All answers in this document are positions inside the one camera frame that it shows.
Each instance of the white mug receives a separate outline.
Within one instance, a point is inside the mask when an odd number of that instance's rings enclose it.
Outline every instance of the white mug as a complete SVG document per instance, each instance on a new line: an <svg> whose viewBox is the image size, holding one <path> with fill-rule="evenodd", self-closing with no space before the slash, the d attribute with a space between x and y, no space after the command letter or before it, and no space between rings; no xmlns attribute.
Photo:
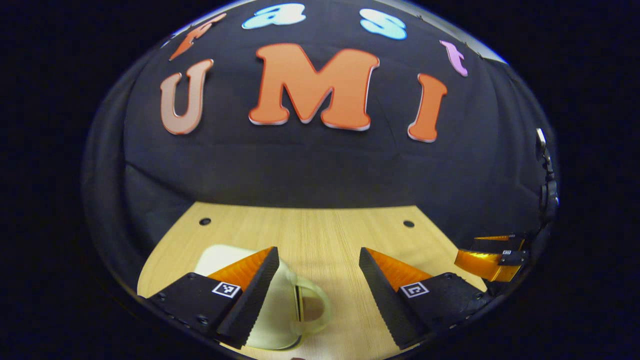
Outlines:
<svg viewBox="0 0 640 360"><path fill-rule="evenodd" d="M213 245L202 253L194 272L208 276L256 252L229 245ZM304 309L302 296L296 287L311 290L312 297L322 302L323 313L319 318L308 322L299 320L298 315L303 315ZM297 276L281 260L245 346L290 350L300 345L304 337L324 329L331 315L331 303L326 293L311 281Z"/></svg>

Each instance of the orange letter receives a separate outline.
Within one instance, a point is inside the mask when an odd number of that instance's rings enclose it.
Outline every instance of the orange letter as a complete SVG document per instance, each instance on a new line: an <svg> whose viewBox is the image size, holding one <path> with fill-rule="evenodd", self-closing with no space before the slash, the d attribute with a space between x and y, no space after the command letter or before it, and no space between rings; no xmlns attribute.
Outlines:
<svg viewBox="0 0 640 360"><path fill-rule="evenodd" d="M331 104L321 114L328 127L363 131L367 115L369 78L380 61L372 54L345 49L317 72L300 45L274 44L261 47L256 55L264 60L258 106L249 112L256 125L280 125L289 119L282 107L282 88L303 123L314 117L324 99L333 92Z"/></svg>
<svg viewBox="0 0 640 360"><path fill-rule="evenodd" d="M434 142L438 136L436 121L442 97L447 95L447 87L440 80L427 74L418 74L422 85L422 99L415 121L407 128L409 137L420 142Z"/></svg>
<svg viewBox="0 0 640 360"><path fill-rule="evenodd" d="M164 128L175 135L192 132L202 116L202 92L204 90L204 77L207 70L213 66L213 60L206 59L192 65L187 70L189 77L189 93L187 111L183 116L178 116L173 107L175 102L175 86L182 77L181 73L173 74L160 84L162 97L160 98L160 116Z"/></svg>
<svg viewBox="0 0 640 360"><path fill-rule="evenodd" d="M225 17L225 16L227 16L227 13L218 15L215 18L213 18L213 19L205 22L204 24L200 25L199 27L191 30L191 32L187 34L187 37L184 38L182 43L180 43L180 46L178 46L178 49L175 51L175 53L173 53L173 55L171 55L171 57L169 58L169 61L177 58L182 53L187 51L193 45L193 39L200 38L202 35L204 35L204 33L207 32L207 30L209 30L209 28L212 26L212 24L214 22L218 22L218 21L222 20L222 18Z"/></svg>

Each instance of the dark background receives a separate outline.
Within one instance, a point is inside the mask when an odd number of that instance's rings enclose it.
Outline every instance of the dark background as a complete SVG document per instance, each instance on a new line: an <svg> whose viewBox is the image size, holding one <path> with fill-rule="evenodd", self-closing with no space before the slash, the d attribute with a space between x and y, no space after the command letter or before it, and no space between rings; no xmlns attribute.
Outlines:
<svg viewBox="0 0 640 360"><path fill-rule="evenodd" d="M172 31L222 4L3 5L9 321L0 357L216 358L177 331L154 328L101 267L84 224L79 166L91 119L118 77ZM638 195L623 187L634 164L624 154L637 112L624 106L637 93L637 6L421 4L484 42L528 82L557 131L563 171L560 214L535 271L492 315L426 355L631 359L638 330L627 288L638 271L627 249L634 212L622 200Z"/></svg>

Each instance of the wooden table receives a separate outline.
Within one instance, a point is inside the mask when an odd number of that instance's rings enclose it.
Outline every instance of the wooden table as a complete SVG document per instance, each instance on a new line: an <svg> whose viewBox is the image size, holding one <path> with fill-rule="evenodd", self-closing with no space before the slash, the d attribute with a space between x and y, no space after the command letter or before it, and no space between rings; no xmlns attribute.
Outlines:
<svg viewBox="0 0 640 360"><path fill-rule="evenodd" d="M210 218L211 223L200 225L203 218ZM405 226L405 220L415 226ZM147 259L138 281L138 294L149 297L192 272L202 252L215 244L256 251L277 246L280 259L292 271L320 286L332 301L332 322L294 350L233 349L261 360L372 360L401 352L358 266L362 247L431 275L454 272L486 291L480 277L454 265L458 249L415 206L291 209L196 202Z"/></svg>

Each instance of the fisheye lens view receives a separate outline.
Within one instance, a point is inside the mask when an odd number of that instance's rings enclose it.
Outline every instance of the fisheye lens view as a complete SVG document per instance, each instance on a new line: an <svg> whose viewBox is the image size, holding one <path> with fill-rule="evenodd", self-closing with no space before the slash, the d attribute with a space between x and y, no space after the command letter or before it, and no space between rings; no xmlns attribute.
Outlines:
<svg viewBox="0 0 640 360"><path fill-rule="evenodd" d="M212 358L418 354L510 301L551 234L556 136L517 71L411 2L212 9L105 89L93 246Z"/></svg>

